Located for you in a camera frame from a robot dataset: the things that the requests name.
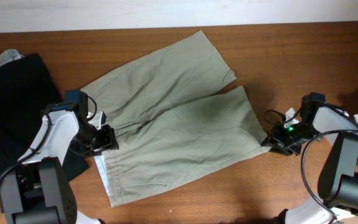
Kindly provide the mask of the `khaki green shorts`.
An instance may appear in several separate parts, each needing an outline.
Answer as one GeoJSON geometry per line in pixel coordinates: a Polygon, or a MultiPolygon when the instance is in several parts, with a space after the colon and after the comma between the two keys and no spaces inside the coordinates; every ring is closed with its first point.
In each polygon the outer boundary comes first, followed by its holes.
{"type": "Polygon", "coordinates": [[[267,152],[266,132],[203,32],[118,67],[83,87],[119,149],[95,161],[118,207],[267,152]]]}

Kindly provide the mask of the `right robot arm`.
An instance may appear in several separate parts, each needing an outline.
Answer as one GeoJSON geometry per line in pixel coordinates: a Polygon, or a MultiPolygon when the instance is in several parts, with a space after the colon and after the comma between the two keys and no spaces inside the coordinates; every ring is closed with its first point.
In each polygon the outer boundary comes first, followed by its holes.
{"type": "Polygon", "coordinates": [[[301,177],[310,198],[299,207],[283,210],[274,223],[342,223],[358,217],[358,115],[350,118],[342,108],[311,92],[298,111],[281,114],[262,141],[272,151],[301,157],[301,177]],[[332,145],[313,193],[306,178],[306,153],[315,141],[332,145]]]}

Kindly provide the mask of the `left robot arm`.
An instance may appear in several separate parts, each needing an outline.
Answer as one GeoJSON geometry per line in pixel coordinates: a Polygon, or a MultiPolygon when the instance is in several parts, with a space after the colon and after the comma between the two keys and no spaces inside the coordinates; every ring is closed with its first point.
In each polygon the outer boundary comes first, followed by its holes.
{"type": "Polygon", "coordinates": [[[42,125],[32,144],[0,175],[1,211],[8,223],[103,223],[77,209],[63,170],[71,146],[78,148],[77,156],[85,158],[119,149],[104,112],[88,112],[91,100],[83,91],[70,90],[63,102],[42,111],[42,125]]]}

